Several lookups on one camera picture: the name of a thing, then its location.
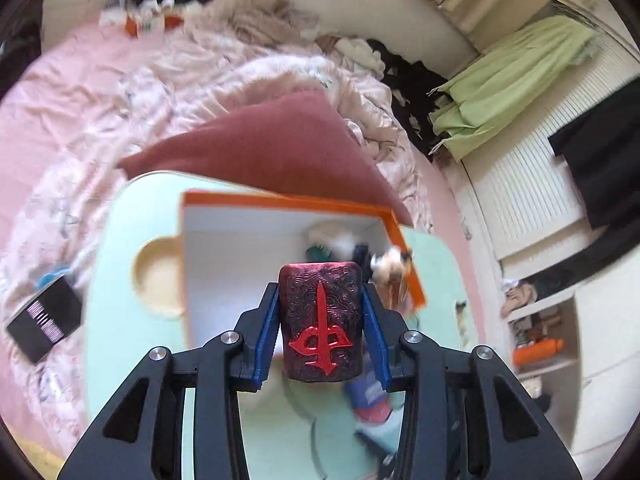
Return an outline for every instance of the mint green tray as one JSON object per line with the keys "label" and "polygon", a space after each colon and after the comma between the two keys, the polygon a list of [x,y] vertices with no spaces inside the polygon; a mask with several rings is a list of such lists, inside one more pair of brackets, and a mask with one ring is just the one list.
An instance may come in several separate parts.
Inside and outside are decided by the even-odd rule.
{"label": "mint green tray", "polygon": [[[153,238],[178,234],[180,199],[188,189],[263,193],[228,182],[159,171],[133,180],[114,200],[84,305],[90,420],[149,349],[160,345],[172,352],[188,349],[182,319],[150,314],[136,297],[131,277],[142,245]],[[466,294],[454,257],[436,237],[409,228],[403,228],[402,233],[414,250],[428,297],[427,308],[409,323],[418,324],[440,345],[461,349],[453,307],[455,301],[466,300]],[[467,325],[475,334],[471,318]],[[319,468],[328,480],[356,480],[374,471],[375,460],[353,436],[356,420],[338,386],[285,382],[276,360],[257,395],[240,399],[242,436],[252,480],[319,480]],[[193,399],[193,391],[188,390],[182,439],[184,480],[193,478]]]}

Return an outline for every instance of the red symbol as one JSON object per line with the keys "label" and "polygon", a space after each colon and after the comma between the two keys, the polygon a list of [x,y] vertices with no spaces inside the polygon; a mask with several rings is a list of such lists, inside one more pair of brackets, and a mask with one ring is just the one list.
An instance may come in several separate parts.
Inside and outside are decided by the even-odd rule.
{"label": "red symbol", "polygon": [[[318,306],[318,326],[306,327],[296,339],[289,341],[289,346],[300,355],[317,355],[316,361],[307,364],[318,367],[325,375],[329,375],[337,367],[336,363],[331,362],[331,350],[353,346],[353,343],[349,341],[341,326],[327,327],[326,294],[321,282],[318,282],[316,289],[316,305]],[[335,335],[336,339],[329,343],[331,335]],[[313,336],[318,338],[318,345],[307,346],[306,342]]]}

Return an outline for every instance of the yellow cloth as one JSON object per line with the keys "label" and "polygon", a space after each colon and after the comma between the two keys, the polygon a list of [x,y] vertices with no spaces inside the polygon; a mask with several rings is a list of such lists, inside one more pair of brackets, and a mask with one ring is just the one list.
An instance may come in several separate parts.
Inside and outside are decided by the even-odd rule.
{"label": "yellow cloth", "polygon": [[20,446],[24,455],[29,459],[29,462],[38,470],[38,473],[40,473],[45,480],[56,480],[65,461],[59,456],[45,450],[35,442],[21,439],[11,428],[9,428],[9,431],[11,431],[12,437],[18,446]]}
{"label": "yellow cloth", "polygon": [[433,132],[456,160],[498,134],[577,59],[596,32],[553,16],[511,34],[437,90],[453,102],[430,114]]}

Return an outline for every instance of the orange bottle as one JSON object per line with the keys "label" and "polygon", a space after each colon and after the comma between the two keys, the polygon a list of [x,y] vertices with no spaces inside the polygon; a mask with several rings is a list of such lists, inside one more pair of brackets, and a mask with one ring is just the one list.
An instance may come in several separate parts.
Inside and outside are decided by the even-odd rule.
{"label": "orange bottle", "polygon": [[564,339],[545,339],[539,343],[516,348],[513,351],[513,364],[524,366],[542,359],[549,359],[564,348]]}

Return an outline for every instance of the metal screw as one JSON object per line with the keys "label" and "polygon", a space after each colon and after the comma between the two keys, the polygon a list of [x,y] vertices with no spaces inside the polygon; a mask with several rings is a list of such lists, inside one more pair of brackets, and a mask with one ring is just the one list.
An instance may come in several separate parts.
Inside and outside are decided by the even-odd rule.
{"label": "metal screw", "polygon": [[220,336],[220,339],[222,339],[222,342],[225,345],[232,345],[233,343],[238,341],[238,339],[240,339],[240,335],[238,332],[229,330],[228,332],[223,333],[223,335]]}
{"label": "metal screw", "polygon": [[476,348],[476,354],[481,359],[491,359],[494,356],[494,351],[488,346],[479,346]]}
{"label": "metal screw", "polygon": [[162,346],[155,347],[151,352],[149,352],[149,357],[153,359],[153,361],[160,361],[166,357],[166,348]]}
{"label": "metal screw", "polygon": [[407,330],[402,337],[404,337],[404,340],[408,343],[419,343],[422,341],[422,334],[417,330]]}

